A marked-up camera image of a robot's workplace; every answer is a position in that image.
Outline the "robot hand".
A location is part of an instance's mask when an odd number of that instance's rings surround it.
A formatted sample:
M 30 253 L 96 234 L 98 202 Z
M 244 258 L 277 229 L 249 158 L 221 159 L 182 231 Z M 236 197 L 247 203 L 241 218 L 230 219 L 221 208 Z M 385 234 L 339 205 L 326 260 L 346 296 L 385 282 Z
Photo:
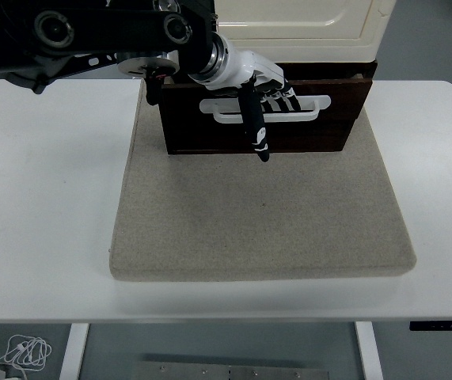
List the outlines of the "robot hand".
M 189 77 L 209 91 L 223 90 L 237 98 L 245 135 L 262 162 L 270 157 L 263 104 L 271 98 L 282 112 L 302 110 L 281 67 L 256 52 L 237 50 L 217 33 L 207 65 Z

